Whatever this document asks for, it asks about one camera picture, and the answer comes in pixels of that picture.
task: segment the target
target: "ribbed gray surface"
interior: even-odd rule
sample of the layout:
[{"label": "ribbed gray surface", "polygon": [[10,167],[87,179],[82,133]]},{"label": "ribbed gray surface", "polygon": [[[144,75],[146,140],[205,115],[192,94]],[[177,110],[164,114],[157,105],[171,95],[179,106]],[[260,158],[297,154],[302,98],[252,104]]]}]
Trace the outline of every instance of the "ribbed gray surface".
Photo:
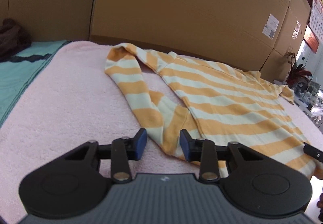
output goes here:
[{"label": "ribbed gray surface", "polygon": [[303,214],[260,219],[233,207],[215,185],[192,174],[138,174],[129,184],[114,185],[107,197],[84,215],[65,220],[27,216],[20,224],[313,224]]}]

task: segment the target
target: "qr code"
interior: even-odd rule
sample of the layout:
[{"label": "qr code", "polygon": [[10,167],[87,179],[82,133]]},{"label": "qr code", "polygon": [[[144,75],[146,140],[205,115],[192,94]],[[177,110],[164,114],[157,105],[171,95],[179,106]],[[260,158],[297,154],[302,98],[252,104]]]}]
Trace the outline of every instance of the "qr code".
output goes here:
[{"label": "qr code", "polygon": [[275,32],[274,31],[270,31],[269,38],[270,39],[273,39],[274,35],[275,35]]}]

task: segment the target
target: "dark brown fabric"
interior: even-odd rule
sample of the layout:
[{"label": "dark brown fabric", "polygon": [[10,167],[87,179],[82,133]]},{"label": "dark brown fabric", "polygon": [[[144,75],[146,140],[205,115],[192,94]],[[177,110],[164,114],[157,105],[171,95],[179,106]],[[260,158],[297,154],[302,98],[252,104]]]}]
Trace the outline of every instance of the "dark brown fabric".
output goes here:
[{"label": "dark brown fabric", "polygon": [[13,19],[4,19],[0,27],[0,62],[30,47],[31,36]]}]

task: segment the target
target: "striped shirt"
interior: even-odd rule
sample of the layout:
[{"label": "striped shirt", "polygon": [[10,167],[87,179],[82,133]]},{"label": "striped shirt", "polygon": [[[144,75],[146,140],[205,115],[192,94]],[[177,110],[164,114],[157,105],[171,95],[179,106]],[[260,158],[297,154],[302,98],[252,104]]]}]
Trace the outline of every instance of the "striped shirt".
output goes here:
[{"label": "striped shirt", "polygon": [[[138,61],[160,75],[186,107],[149,90]],[[186,129],[194,139],[223,146],[237,141],[308,178],[323,177],[321,163],[303,152],[307,139],[277,99],[280,95],[293,103],[294,92],[261,79],[260,72],[122,43],[109,52],[105,73],[118,85],[140,125],[168,155],[184,159],[179,132]],[[224,161],[219,161],[219,168],[226,177]]]}]

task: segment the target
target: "fuzzy pink towel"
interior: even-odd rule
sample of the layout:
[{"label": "fuzzy pink towel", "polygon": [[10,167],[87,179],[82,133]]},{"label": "fuzzy pink towel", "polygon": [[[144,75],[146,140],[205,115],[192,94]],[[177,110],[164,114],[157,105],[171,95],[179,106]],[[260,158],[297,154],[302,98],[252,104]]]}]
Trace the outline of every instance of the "fuzzy pink towel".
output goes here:
[{"label": "fuzzy pink towel", "polygon": [[[56,54],[46,69],[34,80],[0,129],[0,215],[9,223],[26,214],[18,187],[23,177],[34,169],[72,148],[96,139],[111,143],[121,136],[134,136],[140,128],[123,94],[104,74],[110,46],[81,41],[70,43]],[[151,90],[164,92],[181,103],[162,79],[142,67]],[[317,147],[323,149],[320,131],[296,107],[282,98],[282,105],[294,123]],[[130,162],[136,172],[198,173],[198,167],[166,156],[148,140],[143,158]],[[110,176],[109,161],[102,161],[100,173]],[[309,210],[316,218],[316,192]]]}]

